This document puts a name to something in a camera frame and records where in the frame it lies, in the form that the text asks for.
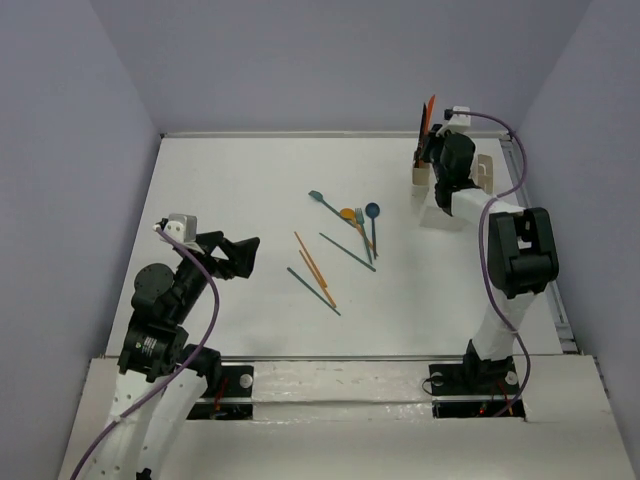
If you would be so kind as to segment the orange plastic spoon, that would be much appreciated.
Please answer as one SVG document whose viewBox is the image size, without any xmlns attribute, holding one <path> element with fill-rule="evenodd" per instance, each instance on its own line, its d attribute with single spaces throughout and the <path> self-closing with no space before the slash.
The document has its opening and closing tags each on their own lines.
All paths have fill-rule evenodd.
<svg viewBox="0 0 640 480">
<path fill-rule="evenodd" d="M 358 233 L 361 235 L 358 225 L 356 224 L 356 220 L 355 220 L 355 209 L 351 209 L 351 208 L 343 208 L 340 210 L 340 213 L 345 217 L 345 218 L 349 218 L 353 221 L 353 223 L 356 225 L 356 230 L 358 231 Z M 373 251 L 373 245 L 372 242 L 369 240 L 369 244 L 370 244 L 370 248 L 371 251 Z"/>
</svg>

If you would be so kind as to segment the black handled steel knife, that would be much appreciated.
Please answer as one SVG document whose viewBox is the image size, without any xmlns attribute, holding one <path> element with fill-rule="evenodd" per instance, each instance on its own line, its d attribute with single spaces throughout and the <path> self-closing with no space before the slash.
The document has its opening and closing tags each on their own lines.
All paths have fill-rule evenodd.
<svg viewBox="0 0 640 480">
<path fill-rule="evenodd" d="M 424 145 L 424 137 L 425 137 L 425 133 L 427 132 L 427 117 L 428 117 L 428 107 L 426 103 L 423 103 L 423 110 L 422 110 L 422 116 L 421 116 L 421 123 L 420 123 L 420 129 L 419 129 L 419 136 L 418 136 L 418 144 L 417 147 L 418 149 L 422 149 L 423 145 Z"/>
</svg>

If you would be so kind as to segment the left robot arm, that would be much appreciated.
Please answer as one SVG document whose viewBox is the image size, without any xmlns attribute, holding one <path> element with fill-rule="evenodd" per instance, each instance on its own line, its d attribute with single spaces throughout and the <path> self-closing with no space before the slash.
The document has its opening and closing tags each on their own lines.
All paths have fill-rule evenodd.
<svg viewBox="0 0 640 480">
<path fill-rule="evenodd" d="M 221 355 L 206 345 L 220 310 L 216 282 L 249 278 L 260 240 L 231 242 L 169 218 L 153 229 L 181 261 L 176 269 L 150 264 L 135 277 L 107 421 L 74 479 L 159 478 L 196 401 L 224 387 Z"/>
</svg>

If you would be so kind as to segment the orange plastic knife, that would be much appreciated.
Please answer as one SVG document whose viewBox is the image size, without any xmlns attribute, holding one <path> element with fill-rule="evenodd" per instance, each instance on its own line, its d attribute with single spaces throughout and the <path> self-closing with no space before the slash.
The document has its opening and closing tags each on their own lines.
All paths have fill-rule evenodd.
<svg viewBox="0 0 640 480">
<path fill-rule="evenodd" d="M 428 119 L 428 120 L 427 120 L 427 122 L 428 122 L 428 123 L 427 123 L 428 128 L 427 128 L 427 132 L 425 133 L 425 136 L 426 136 L 426 134 L 428 133 L 428 131 L 430 130 L 430 125 L 431 125 L 431 116 L 432 116 L 432 112 L 433 112 L 433 108 L 434 108 L 435 100 L 436 100 L 436 95 L 435 95 L 435 94 L 433 94 L 433 95 L 430 97 L 430 99 L 426 102 L 427 107 L 428 107 L 428 114 L 427 114 L 427 115 L 428 115 L 428 117 L 427 117 L 427 119 Z"/>
</svg>

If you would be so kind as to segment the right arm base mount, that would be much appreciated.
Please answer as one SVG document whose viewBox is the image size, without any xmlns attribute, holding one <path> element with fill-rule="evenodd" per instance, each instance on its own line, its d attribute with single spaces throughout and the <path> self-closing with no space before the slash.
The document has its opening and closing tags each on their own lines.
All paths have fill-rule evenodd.
<svg viewBox="0 0 640 480">
<path fill-rule="evenodd" d="M 437 363 L 429 366 L 429 374 L 421 388 L 431 397 L 432 413 L 436 419 L 491 418 L 508 404 L 510 407 L 501 417 L 526 417 L 522 400 L 513 400 L 520 388 L 513 362 L 504 373 L 490 375 L 474 386 L 467 384 L 462 374 L 462 364 Z"/>
</svg>

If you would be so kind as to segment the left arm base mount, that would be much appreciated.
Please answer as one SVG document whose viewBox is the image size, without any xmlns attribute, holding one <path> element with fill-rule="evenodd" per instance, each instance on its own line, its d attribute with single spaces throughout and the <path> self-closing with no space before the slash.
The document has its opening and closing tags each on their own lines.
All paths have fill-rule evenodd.
<svg viewBox="0 0 640 480">
<path fill-rule="evenodd" d="M 254 365 L 222 363 L 221 380 L 196 401 L 188 420 L 244 421 L 253 418 Z"/>
</svg>

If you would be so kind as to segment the blue plastic spoon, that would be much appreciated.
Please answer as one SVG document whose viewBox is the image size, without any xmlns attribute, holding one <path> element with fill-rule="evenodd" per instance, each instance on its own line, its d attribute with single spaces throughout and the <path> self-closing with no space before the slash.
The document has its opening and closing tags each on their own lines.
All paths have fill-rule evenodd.
<svg viewBox="0 0 640 480">
<path fill-rule="evenodd" d="M 380 207 L 377 203 L 370 202 L 365 207 L 365 213 L 367 217 L 370 219 L 373 253 L 374 253 L 374 257 L 377 258 L 378 253 L 377 253 L 376 218 L 380 214 Z"/>
</svg>

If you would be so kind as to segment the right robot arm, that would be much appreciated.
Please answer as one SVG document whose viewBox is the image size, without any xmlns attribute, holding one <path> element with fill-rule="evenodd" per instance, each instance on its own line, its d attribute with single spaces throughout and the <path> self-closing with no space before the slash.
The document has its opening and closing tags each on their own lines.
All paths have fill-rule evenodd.
<svg viewBox="0 0 640 480">
<path fill-rule="evenodd" d="M 459 364 L 431 366 L 436 395 L 483 395 L 513 369 L 513 347 L 526 312 L 559 273 L 549 213 L 486 193 L 472 178 L 475 143 L 457 128 L 435 124 L 414 155 L 435 177 L 434 200 L 446 216 L 478 230 L 489 305 Z"/>
</svg>

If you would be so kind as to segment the teal plastic fork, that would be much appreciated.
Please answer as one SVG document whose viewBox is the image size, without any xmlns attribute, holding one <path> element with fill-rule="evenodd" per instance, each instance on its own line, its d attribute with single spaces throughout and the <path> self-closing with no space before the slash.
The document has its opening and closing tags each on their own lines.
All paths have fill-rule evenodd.
<svg viewBox="0 0 640 480">
<path fill-rule="evenodd" d="M 365 227 L 364 227 L 364 214 L 361 208 L 356 208 L 355 209 L 355 220 L 356 220 L 356 224 L 358 225 L 359 231 L 363 237 L 364 240 L 364 245 L 365 245 L 365 249 L 367 252 L 367 258 L 368 258 L 368 262 L 370 265 L 373 264 L 373 256 L 372 256 L 372 252 L 371 252 L 371 248 L 370 248 L 370 244 L 369 244 L 369 240 L 367 238 L 366 232 L 365 232 Z"/>
</svg>

